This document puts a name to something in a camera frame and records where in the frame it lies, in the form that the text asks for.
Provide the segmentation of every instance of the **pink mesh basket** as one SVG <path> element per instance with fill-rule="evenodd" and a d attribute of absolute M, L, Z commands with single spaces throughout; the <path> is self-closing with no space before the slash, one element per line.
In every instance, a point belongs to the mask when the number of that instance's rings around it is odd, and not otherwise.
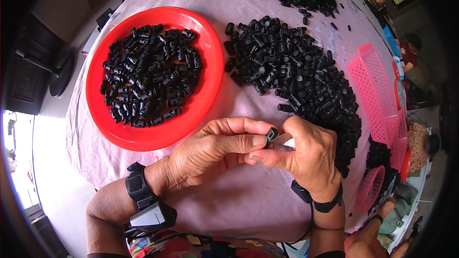
<path fill-rule="evenodd" d="M 356 204 L 359 205 L 363 213 L 367 212 L 375 203 L 376 198 L 378 198 L 385 171 L 384 165 L 370 169 L 364 180 L 360 183 Z"/>
<path fill-rule="evenodd" d="M 405 159 L 406 150 L 408 148 L 408 128 L 406 125 L 405 112 L 400 110 L 400 123 L 398 136 L 394 139 L 391 149 L 391 167 L 398 170 L 402 169 Z"/>
<path fill-rule="evenodd" d="M 397 137 L 399 116 L 392 84 L 375 47 L 370 43 L 357 48 L 357 56 L 347 66 L 370 124 L 371 138 L 391 148 Z"/>

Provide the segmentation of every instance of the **pink round container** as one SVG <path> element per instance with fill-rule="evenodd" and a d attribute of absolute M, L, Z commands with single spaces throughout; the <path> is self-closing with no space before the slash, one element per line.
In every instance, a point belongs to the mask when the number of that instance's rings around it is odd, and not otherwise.
<path fill-rule="evenodd" d="M 356 204 L 363 213 L 375 203 L 384 180 L 384 165 L 370 169 L 364 180 L 360 183 Z"/>

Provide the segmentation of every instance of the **table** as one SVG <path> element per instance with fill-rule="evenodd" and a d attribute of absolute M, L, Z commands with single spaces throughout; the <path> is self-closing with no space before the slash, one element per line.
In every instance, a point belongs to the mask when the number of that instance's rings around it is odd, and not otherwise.
<path fill-rule="evenodd" d="M 357 55 L 358 46 L 371 43 L 378 50 L 389 78 L 395 80 L 395 75 L 392 71 L 392 55 L 367 17 L 351 0 L 336 1 L 340 10 L 336 19 L 313 13 L 309 20 L 308 34 L 316 39 L 317 45 L 325 50 L 333 50 L 336 67 L 345 72 L 360 106 L 357 114 L 362 119 L 362 136 L 356 149 L 356 157 L 349 166 L 349 176 L 343 180 L 343 200 L 347 215 L 354 212 L 352 220 L 346 223 L 346 229 L 353 232 L 366 219 L 366 214 L 359 215 L 353 208 L 365 171 L 370 129 L 361 98 L 347 72 L 347 64 Z M 154 163 L 156 157 L 169 155 L 181 143 L 179 141 L 154 152 L 121 149 L 99 133 L 91 119 L 85 98 L 85 79 L 89 63 L 102 38 L 129 16 L 157 6 L 177 6 L 200 14 L 215 28 L 222 42 L 228 40 L 224 31 L 230 21 L 236 24 L 249 23 L 251 19 L 260 19 L 267 14 L 279 17 L 291 27 L 302 26 L 302 14 L 297 8 L 283 7 L 278 0 L 126 0 L 106 23 L 91 48 L 77 79 L 66 116 L 66 150 L 69 163 L 97 189 L 127 176 L 126 168 L 131 163 Z M 331 22 L 336 24 L 337 31 L 330 27 Z M 347 25 L 352 27 L 351 32 L 347 30 Z M 279 103 L 284 103 L 284 99 L 276 97 L 274 90 L 260 96 L 252 86 L 240 88 L 229 74 L 225 74 L 213 108 L 192 134 L 211 119 L 218 117 L 249 116 L 281 126 L 288 114 L 277 110 Z M 238 165 L 215 181 L 170 194 L 165 202 L 177 209 L 174 228 L 177 231 L 277 242 L 294 241 L 303 236 L 309 225 L 310 208 L 291 191 L 291 181 L 292 176 L 280 169 L 266 168 L 262 164 Z"/>

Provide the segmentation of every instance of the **cap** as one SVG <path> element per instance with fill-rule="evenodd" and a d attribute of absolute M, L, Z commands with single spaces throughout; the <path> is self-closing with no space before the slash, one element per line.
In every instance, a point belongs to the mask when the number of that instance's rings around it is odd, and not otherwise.
<path fill-rule="evenodd" d="M 421 38 L 419 38 L 417 34 L 405 32 L 405 37 L 408 40 L 408 42 L 410 42 L 418 50 L 422 48 Z"/>

